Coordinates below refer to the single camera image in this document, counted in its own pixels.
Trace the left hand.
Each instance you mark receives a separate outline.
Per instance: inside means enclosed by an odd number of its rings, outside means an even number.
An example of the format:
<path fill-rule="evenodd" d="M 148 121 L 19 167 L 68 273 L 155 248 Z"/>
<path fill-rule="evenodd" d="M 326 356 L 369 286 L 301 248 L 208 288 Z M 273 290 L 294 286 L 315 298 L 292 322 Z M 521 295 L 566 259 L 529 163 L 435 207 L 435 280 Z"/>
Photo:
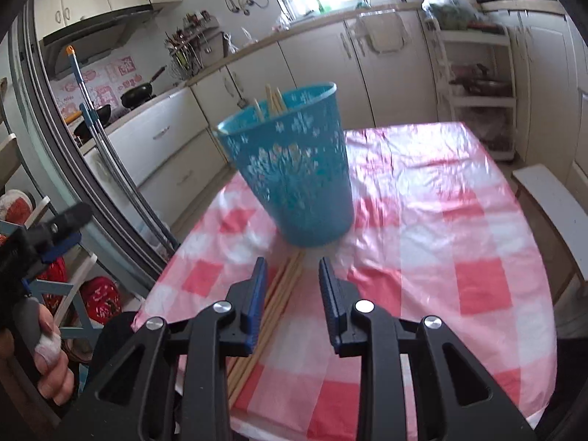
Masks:
<path fill-rule="evenodd" d="M 51 312 L 38 302 L 33 307 L 37 310 L 33 320 L 47 339 L 40 341 L 32 352 L 34 364 L 41 375 L 37 387 L 45 399 L 61 406 L 72 397 L 75 376 L 69 368 L 67 354 L 61 349 L 61 332 Z"/>

